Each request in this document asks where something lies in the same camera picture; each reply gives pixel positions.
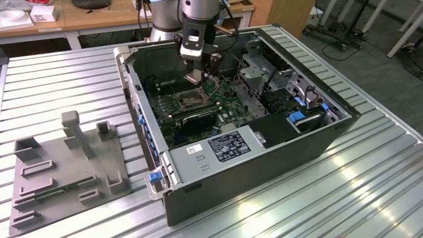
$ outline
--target cable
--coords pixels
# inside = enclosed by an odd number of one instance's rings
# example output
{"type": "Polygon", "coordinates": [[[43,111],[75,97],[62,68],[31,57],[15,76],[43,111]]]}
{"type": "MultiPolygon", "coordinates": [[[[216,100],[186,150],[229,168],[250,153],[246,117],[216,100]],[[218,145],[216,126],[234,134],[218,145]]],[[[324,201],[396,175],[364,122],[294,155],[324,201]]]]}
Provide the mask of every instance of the cable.
{"type": "Polygon", "coordinates": [[[423,68],[420,67],[420,65],[414,62],[414,60],[409,57],[408,54],[404,54],[406,56],[406,58],[410,60],[410,62],[414,64],[414,66],[418,68],[420,71],[423,71],[423,68]]]}
{"type": "Polygon", "coordinates": [[[233,28],[234,28],[234,41],[232,43],[232,45],[225,48],[224,50],[218,50],[216,51],[216,53],[221,53],[221,52],[225,52],[228,51],[236,44],[237,40],[238,40],[238,29],[237,29],[237,26],[236,26],[236,22],[234,22],[234,19],[233,19],[233,16],[232,16],[232,13],[230,13],[230,10],[229,10],[229,7],[226,6],[225,2],[222,0],[220,0],[220,2],[222,3],[222,6],[224,6],[224,9],[230,17],[230,21],[232,21],[232,24],[233,24],[233,28]]]}
{"type": "Polygon", "coordinates": [[[98,44],[99,46],[106,46],[111,42],[113,35],[114,35],[114,32],[111,32],[110,38],[107,39],[107,42],[105,44],[99,44],[98,42],[91,41],[89,38],[85,38],[85,40],[89,41],[90,43],[98,44]]]}
{"type": "Polygon", "coordinates": [[[179,0],[177,0],[177,11],[175,11],[175,14],[177,14],[177,21],[178,21],[179,24],[182,24],[182,22],[178,19],[178,7],[179,7],[179,0]]]}
{"type": "MultiPolygon", "coordinates": [[[[410,59],[410,57],[408,56],[408,54],[405,52],[402,52],[402,55],[410,60],[410,62],[414,64],[414,66],[418,68],[418,70],[421,71],[421,67],[417,65],[417,63],[410,59]]],[[[406,68],[405,66],[405,62],[402,59],[400,59],[401,64],[402,64],[402,68],[404,70],[420,81],[423,81],[423,79],[406,68]]]]}
{"type": "Polygon", "coordinates": [[[341,14],[341,11],[344,10],[344,7],[345,7],[345,4],[346,4],[348,0],[344,1],[342,5],[341,5],[341,8],[338,9],[337,13],[336,13],[336,17],[334,19],[337,20],[338,18],[338,15],[341,14]]]}
{"type": "Polygon", "coordinates": [[[322,49],[321,49],[321,54],[322,54],[326,58],[329,58],[330,60],[344,61],[344,60],[349,59],[349,57],[353,56],[353,55],[360,51],[360,49],[357,49],[350,55],[348,55],[348,56],[346,56],[345,58],[342,58],[342,59],[332,58],[332,57],[329,57],[329,56],[325,54],[324,50],[325,50],[325,48],[328,48],[329,46],[332,46],[332,45],[336,44],[337,42],[338,42],[338,41],[336,41],[336,42],[328,44],[325,47],[322,47],[322,49]]]}
{"type": "Polygon", "coordinates": [[[138,19],[138,27],[139,27],[139,30],[141,30],[141,34],[142,34],[142,36],[145,36],[143,32],[142,32],[142,27],[141,27],[139,14],[141,14],[141,8],[138,8],[138,17],[137,17],[137,19],[138,19]]]}
{"type": "Polygon", "coordinates": [[[85,37],[86,37],[86,38],[90,38],[90,39],[94,39],[94,38],[98,37],[98,35],[99,35],[99,33],[98,33],[95,36],[93,36],[93,37],[90,37],[90,36],[85,36],[85,37]]]}
{"type": "Polygon", "coordinates": [[[145,18],[145,22],[146,22],[146,28],[149,29],[149,24],[147,24],[147,18],[146,18],[145,5],[147,6],[147,9],[149,9],[149,10],[150,10],[150,8],[149,8],[149,4],[143,2],[143,18],[145,18]]]}
{"type": "Polygon", "coordinates": [[[316,16],[318,18],[318,23],[317,23],[317,27],[322,28],[322,24],[321,24],[321,18],[320,18],[320,15],[318,15],[318,11],[317,11],[317,0],[314,2],[314,9],[316,9],[316,16]]]}

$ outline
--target metal rail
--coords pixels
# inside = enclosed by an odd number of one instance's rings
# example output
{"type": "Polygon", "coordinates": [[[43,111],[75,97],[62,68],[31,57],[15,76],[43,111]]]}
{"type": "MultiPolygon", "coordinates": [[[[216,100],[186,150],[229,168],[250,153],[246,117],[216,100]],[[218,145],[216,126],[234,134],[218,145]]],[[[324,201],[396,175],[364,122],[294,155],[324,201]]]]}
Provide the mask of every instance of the metal rail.
{"type": "Polygon", "coordinates": [[[167,227],[147,197],[146,164],[106,46],[10,59],[0,112],[0,238],[7,237],[13,140],[63,136],[59,112],[77,110],[81,129],[106,119],[117,134],[131,194],[26,237],[412,237],[423,234],[421,136],[280,28],[262,27],[362,113],[312,162],[167,227]]]}

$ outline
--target wooden desk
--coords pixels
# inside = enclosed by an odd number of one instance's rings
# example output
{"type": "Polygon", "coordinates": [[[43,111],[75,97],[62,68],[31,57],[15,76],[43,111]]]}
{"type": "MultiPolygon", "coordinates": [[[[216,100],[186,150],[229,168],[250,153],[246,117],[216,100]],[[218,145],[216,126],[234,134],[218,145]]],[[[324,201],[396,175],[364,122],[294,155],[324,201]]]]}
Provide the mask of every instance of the wooden desk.
{"type": "MultiPolygon", "coordinates": [[[[111,0],[109,7],[93,10],[71,5],[70,0],[55,0],[54,6],[59,10],[57,22],[34,23],[33,27],[0,32],[0,45],[13,42],[35,41],[51,38],[66,38],[70,49],[81,49],[78,36],[138,29],[137,11],[131,0],[111,0]]],[[[234,3],[230,11],[234,18],[241,18],[240,28],[249,26],[250,14],[254,10],[252,5],[234,3]]],[[[141,27],[146,27],[145,19],[139,18],[141,27]]]]}
{"type": "Polygon", "coordinates": [[[55,22],[33,22],[33,27],[0,31],[0,44],[63,37],[66,27],[61,0],[54,1],[53,6],[58,12],[55,22]]]}

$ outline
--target circuit board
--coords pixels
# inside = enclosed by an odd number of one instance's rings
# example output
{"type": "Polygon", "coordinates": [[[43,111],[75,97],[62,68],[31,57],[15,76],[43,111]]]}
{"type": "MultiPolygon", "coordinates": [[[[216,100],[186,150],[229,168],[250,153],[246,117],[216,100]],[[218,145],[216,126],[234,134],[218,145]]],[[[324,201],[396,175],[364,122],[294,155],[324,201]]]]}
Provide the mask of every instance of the circuit board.
{"type": "Polygon", "coordinates": [[[233,93],[232,83],[224,77],[200,86],[185,79],[182,85],[154,82],[147,101],[169,149],[236,129],[253,119],[233,93]],[[189,119],[194,120],[194,127],[185,129],[189,119]]]}

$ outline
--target white stand leg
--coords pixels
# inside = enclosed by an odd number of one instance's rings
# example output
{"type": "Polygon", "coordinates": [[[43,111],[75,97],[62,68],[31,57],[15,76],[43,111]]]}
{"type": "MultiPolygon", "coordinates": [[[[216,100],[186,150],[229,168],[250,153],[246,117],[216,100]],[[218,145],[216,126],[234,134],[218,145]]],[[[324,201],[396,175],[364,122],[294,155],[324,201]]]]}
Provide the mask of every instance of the white stand leg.
{"type": "Polygon", "coordinates": [[[396,54],[397,50],[402,47],[404,43],[406,42],[406,40],[408,40],[409,36],[412,35],[412,33],[414,32],[416,28],[420,26],[421,22],[423,22],[423,13],[417,17],[417,19],[413,22],[413,24],[410,25],[408,31],[404,33],[402,37],[400,38],[398,42],[396,43],[390,52],[388,53],[386,56],[389,58],[396,54]]]}
{"type": "Polygon", "coordinates": [[[252,11],[246,11],[242,14],[238,22],[238,28],[246,28],[249,26],[252,11]]]}
{"type": "Polygon", "coordinates": [[[79,46],[79,42],[78,42],[78,33],[77,31],[66,31],[65,32],[65,37],[70,46],[71,50],[79,50],[81,46],[79,46]]]}
{"type": "Polygon", "coordinates": [[[346,13],[349,11],[349,8],[350,8],[353,2],[354,2],[354,0],[348,0],[346,5],[344,6],[342,12],[341,12],[341,14],[340,14],[340,16],[337,18],[337,22],[342,22],[344,21],[344,18],[346,16],[346,13]]]}
{"type": "Polygon", "coordinates": [[[398,29],[400,32],[402,32],[405,30],[405,28],[409,26],[410,22],[413,21],[414,17],[420,14],[421,12],[421,8],[423,8],[423,1],[418,4],[416,10],[412,12],[410,16],[408,17],[404,25],[401,26],[401,28],[398,29]]]}
{"type": "Polygon", "coordinates": [[[362,33],[366,33],[366,31],[369,30],[369,28],[370,28],[370,26],[372,26],[372,24],[373,24],[373,22],[374,22],[374,20],[376,20],[376,18],[378,16],[380,12],[381,12],[381,9],[384,7],[385,2],[386,2],[386,0],[381,0],[380,1],[378,5],[377,5],[377,8],[376,8],[374,12],[372,13],[372,15],[369,17],[369,20],[368,20],[368,22],[366,22],[366,24],[365,24],[365,26],[364,26],[364,28],[361,30],[362,33]]]}
{"type": "Polygon", "coordinates": [[[329,2],[328,8],[325,9],[322,17],[321,17],[321,25],[324,25],[326,19],[329,18],[336,1],[337,0],[330,0],[330,2],[329,2]]]}

